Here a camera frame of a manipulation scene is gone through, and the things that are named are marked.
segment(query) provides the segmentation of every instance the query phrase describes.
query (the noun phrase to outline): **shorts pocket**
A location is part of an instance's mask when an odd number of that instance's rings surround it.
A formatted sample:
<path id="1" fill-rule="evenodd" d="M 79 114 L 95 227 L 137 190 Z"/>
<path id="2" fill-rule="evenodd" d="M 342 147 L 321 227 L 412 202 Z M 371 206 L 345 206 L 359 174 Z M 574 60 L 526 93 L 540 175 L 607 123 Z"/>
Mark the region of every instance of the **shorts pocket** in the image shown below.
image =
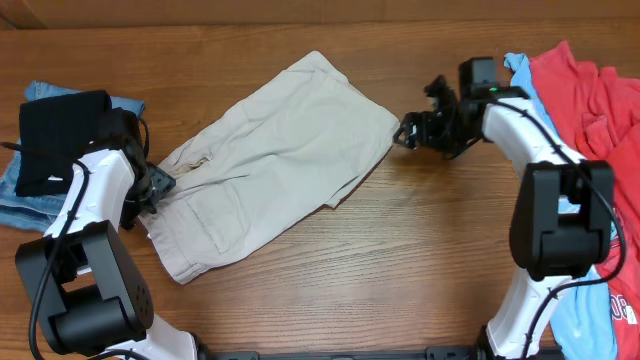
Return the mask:
<path id="1" fill-rule="evenodd" d="M 249 219 L 232 184 L 198 191 L 187 198 L 187 204 L 220 254 L 244 241 L 249 232 Z"/>

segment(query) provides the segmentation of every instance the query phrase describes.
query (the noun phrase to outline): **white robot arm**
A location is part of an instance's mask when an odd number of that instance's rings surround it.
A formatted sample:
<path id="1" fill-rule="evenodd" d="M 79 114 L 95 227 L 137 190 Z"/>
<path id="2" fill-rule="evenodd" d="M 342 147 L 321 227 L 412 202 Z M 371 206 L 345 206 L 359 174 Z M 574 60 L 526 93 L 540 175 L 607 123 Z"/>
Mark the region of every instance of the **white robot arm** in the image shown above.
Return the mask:
<path id="1" fill-rule="evenodd" d="M 117 231 L 122 204 L 126 201 L 127 192 L 135 179 L 127 157 L 120 150 L 99 150 L 83 156 L 80 162 L 89 169 L 91 176 L 69 235 L 81 232 L 89 224 L 101 223 L 105 220 L 108 220 Z M 74 165 L 74 177 L 65 203 L 56 221 L 45 232 L 45 237 L 58 236 L 78 196 L 83 179 L 82 169 Z M 79 267 L 77 275 L 90 271 L 89 266 Z M 153 315 L 151 326 L 146 329 L 144 339 L 123 341 L 107 347 L 105 352 L 115 349 L 133 351 L 149 360 L 198 360 L 196 338 L 187 332 L 175 329 L 157 314 Z"/>
<path id="2" fill-rule="evenodd" d="M 483 139 L 511 160 L 522 184 L 509 234 L 517 266 L 498 313 L 482 330 L 478 345 L 483 355 L 459 355 L 455 348 L 450 354 L 452 359 L 563 358 L 559 350 L 542 354 L 540 338 L 564 296 L 554 289 L 563 289 L 606 259 L 611 217 L 594 192 L 612 202 L 613 172 L 606 163 L 585 161 L 555 136 L 522 89 L 500 86 L 493 59 L 463 63 L 460 83 L 460 102 L 442 76 L 425 87 L 435 109 L 407 114 L 396 143 L 429 147 L 453 159 Z M 581 182 L 576 167 L 589 174 L 590 186 Z M 581 204 L 579 213 L 558 214 L 562 198 Z"/>

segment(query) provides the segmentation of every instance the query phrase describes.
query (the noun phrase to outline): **table surface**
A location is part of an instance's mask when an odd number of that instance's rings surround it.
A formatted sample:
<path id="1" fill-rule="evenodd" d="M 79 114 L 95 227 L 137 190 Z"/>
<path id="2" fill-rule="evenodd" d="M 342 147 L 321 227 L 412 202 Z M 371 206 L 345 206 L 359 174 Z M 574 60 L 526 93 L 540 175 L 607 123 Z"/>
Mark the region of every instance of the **table surface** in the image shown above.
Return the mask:
<path id="1" fill-rule="evenodd" d="M 18 138 L 18 106 L 32 80 L 106 89 L 146 101 L 158 163 L 314 49 L 401 118 L 428 108 L 421 89 L 438 74 L 457 84 L 457 65 L 470 57 L 537 55 L 563 39 L 578 59 L 640 77 L 638 34 L 635 19 L 3 31 L 0 134 Z M 0 166 L 11 156 L 0 151 Z M 337 209 L 316 211 L 249 258 L 185 286 L 167 275 L 143 227 L 121 237 L 156 312 L 215 351 L 471 344 L 510 282 L 517 191 L 511 164 L 492 145 L 451 162 L 394 147 Z M 30 358 L 30 304 L 13 257 L 39 235 L 0 227 L 0 358 Z M 45 356 L 57 358 L 39 336 Z"/>

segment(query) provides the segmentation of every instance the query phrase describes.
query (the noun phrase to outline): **denim jeans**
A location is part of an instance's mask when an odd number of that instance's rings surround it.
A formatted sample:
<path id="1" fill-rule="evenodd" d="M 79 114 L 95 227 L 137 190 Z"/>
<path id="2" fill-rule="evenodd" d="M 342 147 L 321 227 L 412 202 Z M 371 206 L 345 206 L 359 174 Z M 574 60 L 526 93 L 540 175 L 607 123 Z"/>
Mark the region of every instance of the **denim jeans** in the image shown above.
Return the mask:
<path id="1" fill-rule="evenodd" d="M 34 81 L 24 91 L 27 101 L 68 95 L 80 92 L 66 89 L 42 81 Z M 138 117 L 144 111 L 144 102 L 138 100 L 111 97 L 113 108 L 123 108 Z M 66 195 L 45 195 L 37 197 L 18 197 L 15 187 L 20 173 L 20 153 L 15 152 L 2 179 L 0 180 L 0 224 L 23 230 L 44 232 L 58 216 Z"/>

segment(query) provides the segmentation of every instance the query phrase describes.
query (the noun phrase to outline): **red shirt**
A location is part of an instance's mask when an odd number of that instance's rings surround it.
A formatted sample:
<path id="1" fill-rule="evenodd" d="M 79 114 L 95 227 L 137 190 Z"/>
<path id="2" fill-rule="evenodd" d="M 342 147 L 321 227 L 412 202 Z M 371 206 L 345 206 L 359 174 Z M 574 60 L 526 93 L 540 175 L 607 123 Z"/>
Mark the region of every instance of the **red shirt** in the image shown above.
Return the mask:
<path id="1" fill-rule="evenodd" d="M 614 204 L 628 251 L 609 289 L 612 299 L 623 299 L 628 318 L 640 309 L 640 80 L 620 78 L 614 67 L 599 72 L 592 62 L 576 62 L 566 41 L 532 59 L 531 73 L 562 140 L 589 160 L 606 160 L 614 170 Z M 615 267 L 618 257 L 614 241 L 608 259 L 597 266 L 601 276 Z M 614 328 L 618 358 L 640 359 L 636 321 L 614 321 Z"/>

